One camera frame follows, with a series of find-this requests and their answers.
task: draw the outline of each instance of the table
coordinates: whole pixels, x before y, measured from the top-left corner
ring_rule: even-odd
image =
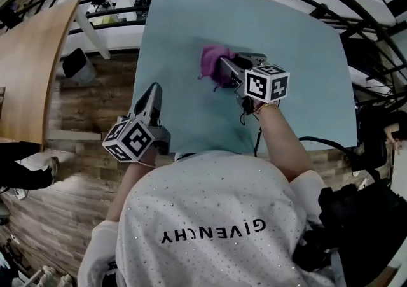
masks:
[[[135,76],[133,103],[163,88],[160,121],[171,151],[252,153],[259,125],[240,121],[233,90],[198,80],[202,47],[263,53],[291,73],[280,108],[298,137],[356,144],[355,107],[345,52],[330,26],[270,0],[152,0]],[[304,142],[308,150],[328,148]],[[259,151],[266,151],[261,140]]]
[[[1,137],[39,144],[49,136],[100,139],[100,134],[47,130],[55,68],[74,18],[100,53],[110,58],[78,4],[79,0],[70,0],[56,5],[0,36],[0,87],[6,88]]]

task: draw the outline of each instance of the wooden floor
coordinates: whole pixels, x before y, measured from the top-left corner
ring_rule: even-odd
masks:
[[[127,114],[132,100],[137,54],[113,55],[106,61],[91,57],[97,79],[87,87],[77,87],[57,77],[52,99],[50,126],[54,129],[106,133],[119,115]],[[61,274],[77,276],[91,231],[107,212],[126,165],[119,164],[100,142],[47,141],[47,150],[22,161],[30,169],[45,168],[45,160],[56,155],[61,161],[62,181],[44,190],[29,192],[24,201],[4,193],[1,198],[11,211],[10,223],[0,227],[0,242],[13,234],[13,242],[33,270],[43,265]],[[360,184],[368,177],[362,171],[353,177],[342,154],[336,150],[310,153],[317,172],[328,186],[338,189]],[[160,157],[158,165],[172,157]],[[380,169],[389,174],[389,162]]]

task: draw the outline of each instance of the trash bin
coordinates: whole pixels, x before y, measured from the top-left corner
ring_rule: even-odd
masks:
[[[78,83],[88,83],[96,78],[96,70],[80,48],[69,54],[62,63],[68,79]]]

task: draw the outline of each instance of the pink cloth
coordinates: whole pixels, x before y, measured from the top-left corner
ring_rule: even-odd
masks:
[[[221,73],[219,66],[219,59],[221,57],[227,57],[232,60],[236,57],[236,53],[229,48],[222,45],[209,45],[205,46],[201,55],[201,76],[210,76],[210,78],[217,84],[217,87],[228,88],[231,86],[231,79],[229,76]]]

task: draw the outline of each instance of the white t-shirt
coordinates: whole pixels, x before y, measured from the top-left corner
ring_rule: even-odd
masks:
[[[308,171],[291,184],[262,159],[213,151],[157,168],[129,193],[120,222],[102,222],[78,284],[102,286],[334,286],[293,261],[325,185]]]

